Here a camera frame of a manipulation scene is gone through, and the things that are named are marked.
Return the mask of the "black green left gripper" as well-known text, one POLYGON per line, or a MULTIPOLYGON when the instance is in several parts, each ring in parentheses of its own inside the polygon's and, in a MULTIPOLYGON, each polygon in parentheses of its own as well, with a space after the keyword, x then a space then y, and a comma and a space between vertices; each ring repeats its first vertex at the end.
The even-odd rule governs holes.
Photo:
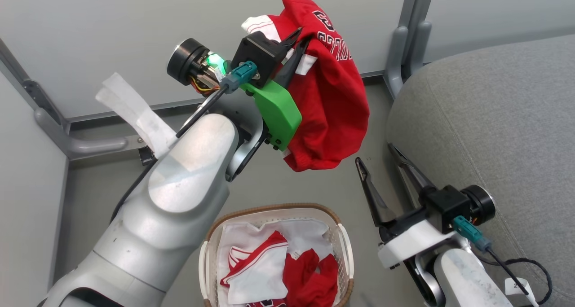
POLYGON ((242 88, 254 98, 267 125, 265 140, 280 151, 285 151, 302 120, 288 88, 310 44, 310 37, 303 38, 289 60, 282 64, 301 31, 302 27, 299 27, 279 42, 267 38, 261 31, 250 33, 239 43, 231 62, 232 69, 248 61, 256 65, 256 73, 242 88))

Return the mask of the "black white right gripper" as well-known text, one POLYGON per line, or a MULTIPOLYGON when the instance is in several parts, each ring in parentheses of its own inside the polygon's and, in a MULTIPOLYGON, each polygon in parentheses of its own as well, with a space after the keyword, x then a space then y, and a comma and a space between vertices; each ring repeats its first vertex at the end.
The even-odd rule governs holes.
POLYGON ((400 173, 405 175, 406 186, 420 198, 419 209, 406 213, 396 222, 395 213, 384 203, 372 183, 372 175, 360 157, 355 165, 361 180, 372 221, 376 227, 392 228, 394 237, 380 246, 378 257, 385 268, 392 268, 417 254, 433 249, 448 240, 454 240, 456 248, 468 250, 469 241, 457 235, 454 219, 472 216, 472 200, 453 186, 437 187, 393 143, 388 149, 400 173))

